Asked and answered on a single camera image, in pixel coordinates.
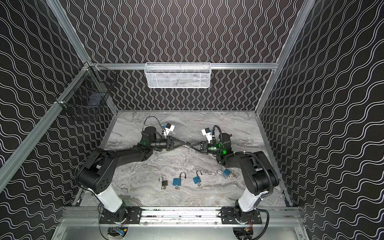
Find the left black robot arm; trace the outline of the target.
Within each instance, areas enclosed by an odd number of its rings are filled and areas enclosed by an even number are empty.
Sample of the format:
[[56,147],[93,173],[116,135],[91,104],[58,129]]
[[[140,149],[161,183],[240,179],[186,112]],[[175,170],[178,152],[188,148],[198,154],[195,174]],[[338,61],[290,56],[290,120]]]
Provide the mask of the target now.
[[173,136],[164,136],[155,127],[146,127],[139,143],[131,148],[117,151],[96,149],[80,167],[75,180],[97,197],[105,209],[104,215],[116,224],[124,223],[128,219],[126,204],[112,187],[116,168],[146,161],[155,151],[171,151],[181,146],[188,148],[191,144]]

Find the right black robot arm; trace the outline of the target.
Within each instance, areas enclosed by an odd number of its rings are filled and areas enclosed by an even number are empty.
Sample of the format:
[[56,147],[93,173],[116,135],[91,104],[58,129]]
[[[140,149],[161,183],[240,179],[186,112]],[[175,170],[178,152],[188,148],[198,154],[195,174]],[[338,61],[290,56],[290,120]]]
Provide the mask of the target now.
[[258,211],[256,208],[259,203],[272,195],[274,188],[279,185],[279,177],[264,152],[233,152],[231,137],[230,134],[222,133],[218,140],[198,142],[192,144],[191,148],[214,155],[218,164],[226,169],[241,170],[246,188],[235,202],[234,213],[237,221],[246,223]]

